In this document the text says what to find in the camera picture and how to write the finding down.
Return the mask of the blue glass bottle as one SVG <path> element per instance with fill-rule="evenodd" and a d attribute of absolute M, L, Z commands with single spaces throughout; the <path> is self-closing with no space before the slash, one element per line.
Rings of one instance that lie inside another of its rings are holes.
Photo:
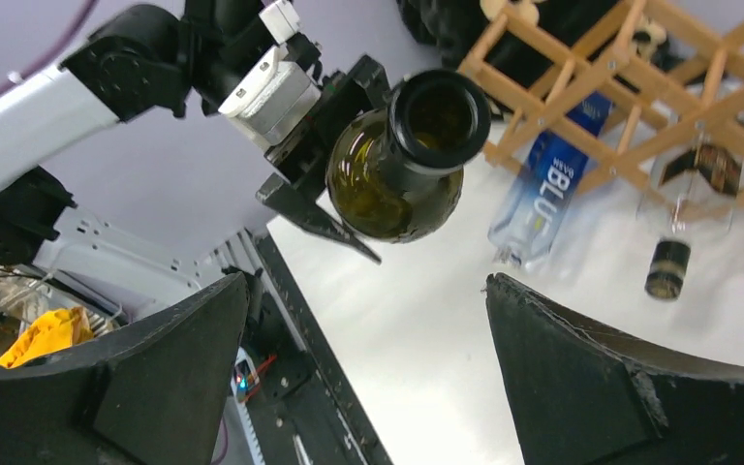
<path fill-rule="evenodd" d="M 494 261 L 529 267 L 551 250 L 589 157 L 551 130 L 531 145 L 487 233 Z"/>

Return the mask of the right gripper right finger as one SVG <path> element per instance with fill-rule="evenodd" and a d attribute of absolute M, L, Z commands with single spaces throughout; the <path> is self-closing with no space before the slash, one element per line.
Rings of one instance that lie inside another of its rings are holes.
<path fill-rule="evenodd" d="M 744 464 L 744 366 L 691 356 L 503 273 L 485 306 L 528 464 Z"/>

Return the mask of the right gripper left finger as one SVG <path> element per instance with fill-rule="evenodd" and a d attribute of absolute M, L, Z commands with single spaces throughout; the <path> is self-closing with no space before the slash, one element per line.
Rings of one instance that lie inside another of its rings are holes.
<path fill-rule="evenodd" d="M 0 464 L 208 464 L 249 307 L 231 274 L 112 333 L 0 368 Z"/>

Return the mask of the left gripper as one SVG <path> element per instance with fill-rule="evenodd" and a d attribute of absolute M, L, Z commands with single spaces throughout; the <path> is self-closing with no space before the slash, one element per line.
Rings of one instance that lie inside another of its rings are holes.
<path fill-rule="evenodd" d="M 362 55 L 349 71 L 324 74 L 321 47 L 302 32 L 291 1 L 188 1 L 185 27 L 192 85 L 206 116 L 221 115 L 217 108 L 273 46 L 284 46 L 285 59 L 314 80 L 321 91 L 316 105 L 280 144 L 262 150 L 279 175 L 263 183 L 256 199 L 302 231 L 380 264 L 377 253 L 313 200 L 325 187 L 338 137 L 357 116 L 385 105 L 389 83 L 383 65 Z"/>

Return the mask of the dark wine bottle red label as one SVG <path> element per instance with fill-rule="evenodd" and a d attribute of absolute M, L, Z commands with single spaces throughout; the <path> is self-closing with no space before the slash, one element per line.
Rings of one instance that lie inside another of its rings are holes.
<path fill-rule="evenodd" d="M 403 80 L 334 144 L 325 185 L 336 213 L 353 233 L 383 242 L 434 233 L 457 207 L 464 168 L 490 128 L 488 100 L 469 78 L 433 69 Z"/>

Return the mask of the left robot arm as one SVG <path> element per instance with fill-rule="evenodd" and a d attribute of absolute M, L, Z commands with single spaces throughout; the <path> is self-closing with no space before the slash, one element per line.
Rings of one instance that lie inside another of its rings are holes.
<path fill-rule="evenodd" d="M 74 143 L 155 108 L 180 118 L 191 92 L 259 147 L 275 173 L 260 203 L 307 233 L 375 253 L 316 203 L 341 132 L 388 91 L 362 56 L 320 74 L 320 50 L 290 1 L 188 1 L 182 16 L 128 7 L 86 42 L 0 96 L 0 266 L 95 278 L 169 306 L 234 269 L 186 261 L 79 207 L 42 164 Z"/>

